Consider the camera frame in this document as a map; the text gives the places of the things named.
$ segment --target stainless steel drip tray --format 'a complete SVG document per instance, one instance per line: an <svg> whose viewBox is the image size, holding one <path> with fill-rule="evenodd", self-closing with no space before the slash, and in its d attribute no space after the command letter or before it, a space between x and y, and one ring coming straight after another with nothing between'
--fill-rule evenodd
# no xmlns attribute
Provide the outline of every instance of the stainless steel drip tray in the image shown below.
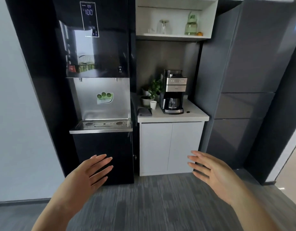
<svg viewBox="0 0 296 231"><path fill-rule="evenodd" d="M70 134L106 133L106 132L131 132L133 131L130 119L100 119L81 120Z"/></svg>

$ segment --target green sticker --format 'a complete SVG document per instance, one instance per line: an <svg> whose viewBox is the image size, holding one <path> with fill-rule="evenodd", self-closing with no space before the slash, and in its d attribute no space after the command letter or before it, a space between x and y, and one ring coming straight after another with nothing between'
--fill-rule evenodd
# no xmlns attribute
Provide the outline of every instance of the green sticker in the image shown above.
<svg viewBox="0 0 296 231"><path fill-rule="evenodd" d="M113 101L113 93L102 92L101 94L97 95L97 104L111 103L112 101Z"/></svg>

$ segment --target digital display panel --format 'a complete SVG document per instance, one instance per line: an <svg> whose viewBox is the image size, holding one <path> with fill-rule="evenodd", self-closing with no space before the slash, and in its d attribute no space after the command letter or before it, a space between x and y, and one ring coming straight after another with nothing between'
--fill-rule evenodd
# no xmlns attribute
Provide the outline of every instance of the digital display panel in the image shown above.
<svg viewBox="0 0 296 231"><path fill-rule="evenodd" d="M80 1L80 6L84 30L90 32L86 36L99 37L96 4L94 2Z"/></svg>

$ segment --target coffee maker control panel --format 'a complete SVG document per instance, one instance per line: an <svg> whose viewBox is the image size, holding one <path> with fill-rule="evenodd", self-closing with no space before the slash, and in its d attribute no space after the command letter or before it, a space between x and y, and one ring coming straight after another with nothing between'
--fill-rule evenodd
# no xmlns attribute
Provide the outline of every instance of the coffee maker control panel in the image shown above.
<svg viewBox="0 0 296 231"><path fill-rule="evenodd" d="M166 78L166 85L186 85L187 78Z"/></svg>

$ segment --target left hand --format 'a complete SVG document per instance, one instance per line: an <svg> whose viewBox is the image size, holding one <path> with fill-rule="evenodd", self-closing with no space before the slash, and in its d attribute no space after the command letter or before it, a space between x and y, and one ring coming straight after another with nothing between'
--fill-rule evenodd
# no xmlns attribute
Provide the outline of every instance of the left hand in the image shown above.
<svg viewBox="0 0 296 231"><path fill-rule="evenodd" d="M104 176L113 169L111 165L94 174L112 160L112 157L105 157L106 154L94 155L82 162L58 187L48 206L59 207L70 217L78 213L89 197L105 183L107 177Z"/></svg>

